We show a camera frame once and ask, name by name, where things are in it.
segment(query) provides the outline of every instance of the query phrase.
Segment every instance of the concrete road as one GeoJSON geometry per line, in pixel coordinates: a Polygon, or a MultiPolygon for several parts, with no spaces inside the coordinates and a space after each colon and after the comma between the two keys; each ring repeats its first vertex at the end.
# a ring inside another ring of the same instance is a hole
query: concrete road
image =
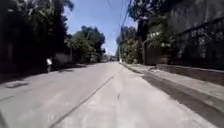
{"type": "Polygon", "coordinates": [[[9,128],[216,128],[115,62],[24,81],[0,87],[9,128]]]}

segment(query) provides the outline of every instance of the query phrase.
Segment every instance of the person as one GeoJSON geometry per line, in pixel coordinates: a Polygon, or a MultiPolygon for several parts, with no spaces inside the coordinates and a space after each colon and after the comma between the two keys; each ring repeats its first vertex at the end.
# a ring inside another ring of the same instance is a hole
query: person
{"type": "Polygon", "coordinates": [[[52,61],[50,58],[47,58],[47,72],[51,72],[52,61]]]}

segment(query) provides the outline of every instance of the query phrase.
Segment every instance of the roadside vegetation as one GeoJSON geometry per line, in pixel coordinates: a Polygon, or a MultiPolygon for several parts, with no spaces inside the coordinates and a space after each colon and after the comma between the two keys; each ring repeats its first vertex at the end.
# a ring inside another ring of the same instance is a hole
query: roadside vegetation
{"type": "Polygon", "coordinates": [[[71,0],[1,0],[1,65],[22,70],[43,67],[46,59],[54,58],[57,53],[69,56],[74,63],[99,62],[105,52],[101,48],[104,35],[97,28],[86,26],[74,35],[68,34],[65,8],[72,11],[74,3],[71,0]]]}

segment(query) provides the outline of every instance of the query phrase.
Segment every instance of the sky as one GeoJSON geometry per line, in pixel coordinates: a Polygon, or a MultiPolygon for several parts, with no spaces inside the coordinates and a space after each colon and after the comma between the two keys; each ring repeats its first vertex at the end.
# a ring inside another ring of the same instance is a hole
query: sky
{"type": "MultiPolygon", "coordinates": [[[[73,11],[68,9],[65,11],[68,18],[68,33],[74,34],[83,25],[97,27],[105,35],[106,40],[103,47],[106,49],[106,53],[114,55],[117,48],[116,38],[125,19],[129,0],[72,1],[75,4],[73,11]]],[[[124,25],[137,26],[129,17],[127,17],[124,25]]]]}

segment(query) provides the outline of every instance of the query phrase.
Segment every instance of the green foliage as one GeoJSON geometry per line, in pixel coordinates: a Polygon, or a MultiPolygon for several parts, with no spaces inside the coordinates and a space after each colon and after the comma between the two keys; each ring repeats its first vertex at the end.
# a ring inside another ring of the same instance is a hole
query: green foliage
{"type": "Polygon", "coordinates": [[[1,0],[0,36],[13,46],[14,61],[43,64],[56,52],[64,52],[67,35],[64,8],[70,0],[1,0]]]}
{"type": "Polygon", "coordinates": [[[129,8],[129,14],[135,21],[164,15],[182,0],[134,0],[129,8]]]}
{"type": "Polygon", "coordinates": [[[117,58],[120,53],[120,57],[126,63],[139,63],[139,60],[141,60],[141,57],[139,57],[141,51],[136,40],[136,29],[134,27],[122,27],[120,35],[117,38],[117,44],[117,58]]]}
{"type": "Polygon", "coordinates": [[[76,32],[70,42],[74,49],[75,59],[82,62],[99,62],[105,49],[105,36],[97,28],[82,26],[81,31],[76,32]]]}

